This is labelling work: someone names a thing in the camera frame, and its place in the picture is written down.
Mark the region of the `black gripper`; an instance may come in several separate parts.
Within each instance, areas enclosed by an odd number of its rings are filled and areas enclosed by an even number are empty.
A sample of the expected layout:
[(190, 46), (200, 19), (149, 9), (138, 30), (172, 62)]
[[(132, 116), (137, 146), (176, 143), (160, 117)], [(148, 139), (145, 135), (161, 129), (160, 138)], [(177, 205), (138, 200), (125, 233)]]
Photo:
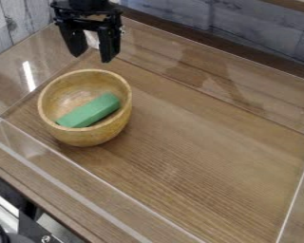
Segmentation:
[(120, 52), (121, 10), (109, 0), (53, 0), (54, 23), (70, 54), (88, 50), (84, 30), (97, 31), (101, 62), (108, 63)]

